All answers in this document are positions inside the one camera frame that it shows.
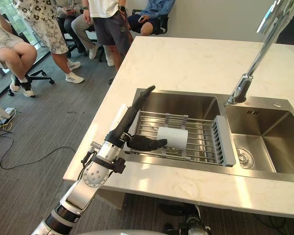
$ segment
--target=double sink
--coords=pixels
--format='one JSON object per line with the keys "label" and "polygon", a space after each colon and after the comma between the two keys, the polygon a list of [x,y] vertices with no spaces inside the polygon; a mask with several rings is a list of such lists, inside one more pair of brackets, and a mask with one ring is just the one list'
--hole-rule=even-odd
{"label": "double sink", "polygon": [[[142,89],[138,89],[135,98]],[[294,182],[294,109],[287,100],[248,97],[241,104],[227,102],[229,95],[173,91],[150,94],[141,111],[188,115],[189,118],[226,119],[235,164],[223,166],[180,161],[125,149],[127,161],[181,167],[216,173]]]}

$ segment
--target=blue jacket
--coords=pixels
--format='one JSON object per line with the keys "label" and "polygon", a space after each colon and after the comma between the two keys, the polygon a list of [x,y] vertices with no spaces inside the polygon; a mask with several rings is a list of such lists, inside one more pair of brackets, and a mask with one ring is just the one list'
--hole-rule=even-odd
{"label": "blue jacket", "polygon": [[150,19],[167,15],[171,11],[174,2],[175,0],[148,0],[147,7],[140,12],[140,15],[148,15]]}

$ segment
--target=white sneaker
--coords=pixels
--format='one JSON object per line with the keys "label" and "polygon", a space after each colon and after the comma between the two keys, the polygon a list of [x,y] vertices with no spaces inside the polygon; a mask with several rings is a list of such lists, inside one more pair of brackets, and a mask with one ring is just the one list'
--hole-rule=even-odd
{"label": "white sneaker", "polygon": [[75,73],[70,72],[69,74],[66,74],[65,80],[67,82],[81,83],[82,81],[84,81],[84,78],[77,76]]}
{"label": "white sneaker", "polygon": [[110,66],[110,67],[114,66],[112,55],[106,55],[106,59],[107,59],[108,66]]}
{"label": "white sneaker", "polygon": [[98,46],[95,44],[93,48],[89,49],[89,58],[92,60],[96,57],[97,51],[98,51]]}
{"label": "white sneaker", "polygon": [[23,95],[25,95],[26,97],[35,97],[35,94],[33,92],[33,90],[31,89],[31,84],[30,82],[21,82],[21,87],[22,87],[22,92]]}
{"label": "white sneaker", "polygon": [[80,62],[72,62],[72,61],[68,60],[67,65],[68,65],[69,69],[72,71],[72,70],[75,70],[80,67]]}
{"label": "white sneaker", "polygon": [[12,80],[10,84],[11,91],[18,92],[20,90],[21,83],[13,73],[11,74],[11,80]]}

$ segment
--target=phone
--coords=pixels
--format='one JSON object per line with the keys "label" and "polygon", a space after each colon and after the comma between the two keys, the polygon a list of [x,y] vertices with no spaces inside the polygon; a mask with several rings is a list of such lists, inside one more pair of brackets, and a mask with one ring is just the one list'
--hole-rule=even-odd
{"label": "phone", "polygon": [[138,23],[140,22],[140,21],[142,21],[144,19],[144,16],[141,16],[139,19],[138,19]]}

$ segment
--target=paper towel roll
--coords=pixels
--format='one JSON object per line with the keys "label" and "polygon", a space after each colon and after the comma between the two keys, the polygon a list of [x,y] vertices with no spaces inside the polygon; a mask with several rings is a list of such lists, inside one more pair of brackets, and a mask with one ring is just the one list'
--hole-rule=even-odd
{"label": "paper towel roll", "polygon": [[177,148],[183,150],[186,148],[188,137],[187,130],[168,128],[168,127],[159,127],[157,140],[167,139],[167,147]]}

